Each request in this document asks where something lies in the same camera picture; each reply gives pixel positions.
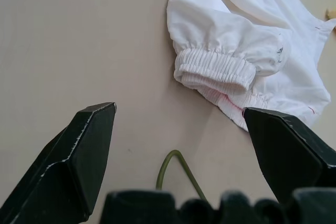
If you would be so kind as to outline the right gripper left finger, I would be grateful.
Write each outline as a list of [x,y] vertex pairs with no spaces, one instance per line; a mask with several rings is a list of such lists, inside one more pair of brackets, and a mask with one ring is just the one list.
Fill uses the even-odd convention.
[[1,207],[1,223],[82,223],[106,171],[116,104],[89,106],[39,153]]

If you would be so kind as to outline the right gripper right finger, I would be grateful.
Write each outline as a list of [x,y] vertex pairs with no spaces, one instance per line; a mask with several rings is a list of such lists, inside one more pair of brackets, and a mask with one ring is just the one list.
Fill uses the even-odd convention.
[[335,187],[335,150],[297,117],[246,107],[244,119],[262,174],[278,201],[305,187]]

